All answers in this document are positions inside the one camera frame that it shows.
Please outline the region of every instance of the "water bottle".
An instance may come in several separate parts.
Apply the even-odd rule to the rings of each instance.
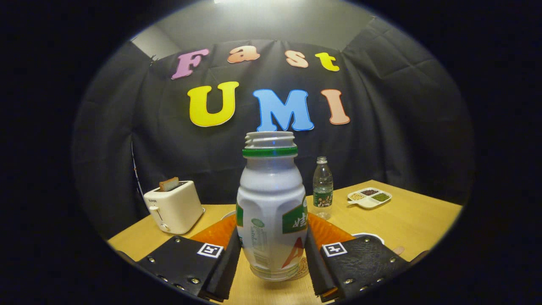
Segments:
[[[314,211],[318,217],[329,219],[333,203],[333,176],[326,157],[318,157],[316,164],[312,177]]]
[[[237,191],[237,233],[254,275],[284,281],[299,269],[307,237],[307,199],[287,131],[249,132]]]

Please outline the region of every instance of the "table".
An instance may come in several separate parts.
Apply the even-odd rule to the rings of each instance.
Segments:
[[[379,188],[393,197],[389,202],[374,209],[363,209],[346,203],[349,193],[366,187]],[[308,211],[314,212],[310,204],[312,196],[307,196],[307,202],[309,202]],[[203,205],[203,207],[205,213],[194,227],[182,236],[190,238],[235,210],[235,205]],[[405,250],[401,257],[410,261],[420,252],[430,250],[442,238],[460,210],[460,205],[370,180],[335,190],[332,216],[328,221],[350,234],[361,232],[377,234],[392,250],[403,246]],[[149,215],[115,235],[108,242],[114,249],[138,261],[172,236],[173,234],[161,231]],[[241,251],[230,299],[224,300],[223,304],[253,303],[322,304],[314,295],[310,275],[293,281],[264,281],[252,274],[248,261]]]

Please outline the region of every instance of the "white toaster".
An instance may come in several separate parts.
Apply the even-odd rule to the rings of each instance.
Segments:
[[[143,198],[160,230],[167,233],[187,233],[205,211],[193,181],[179,181],[179,186],[165,192],[153,189]]]

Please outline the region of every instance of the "letter m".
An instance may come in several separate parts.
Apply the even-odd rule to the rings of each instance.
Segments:
[[[294,123],[293,130],[311,130],[314,124],[308,116],[307,96],[308,93],[303,90],[292,90],[284,104],[273,90],[261,89],[252,93],[260,102],[261,124],[257,131],[276,131],[277,127],[273,124],[271,115],[279,122],[282,130],[287,130],[290,126],[292,116]]]

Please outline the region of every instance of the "white dish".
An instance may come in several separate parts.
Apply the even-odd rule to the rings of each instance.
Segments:
[[[376,234],[365,233],[365,232],[357,233],[357,234],[352,234],[352,236],[354,236],[354,237],[356,237],[356,238],[358,238],[358,237],[360,237],[360,236],[362,236],[362,235],[370,235],[370,236],[374,236],[374,237],[380,239],[380,241],[382,242],[382,244],[384,244],[384,240],[382,239],[382,237],[380,237],[380,236],[378,236],[378,235],[376,235]]]
[[[228,214],[222,216],[222,218],[220,220],[222,220],[222,219],[224,219],[224,218],[226,218],[226,217],[228,217],[230,215],[233,215],[233,214],[235,214],[235,210],[233,210],[233,211],[229,212]]]
[[[362,192],[364,192],[366,190],[375,190],[376,193],[371,194],[371,195],[365,195]],[[363,198],[361,198],[359,200],[352,200],[352,195],[353,194],[359,194],[359,195],[363,196]],[[378,201],[378,200],[373,198],[374,196],[376,196],[378,194],[386,194],[389,198],[384,200],[384,201]],[[388,193],[388,192],[384,192],[383,190],[375,188],[375,187],[367,187],[367,188],[360,189],[360,190],[357,190],[355,192],[352,192],[352,193],[348,194],[348,199],[350,199],[348,204],[350,204],[350,205],[355,204],[355,205],[358,205],[358,206],[360,206],[362,208],[375,208],[375,207],[377,207],[379,205],[385,204],[386,202],[390,201],[391,198],[392,198],[392,195],[390,193]]]

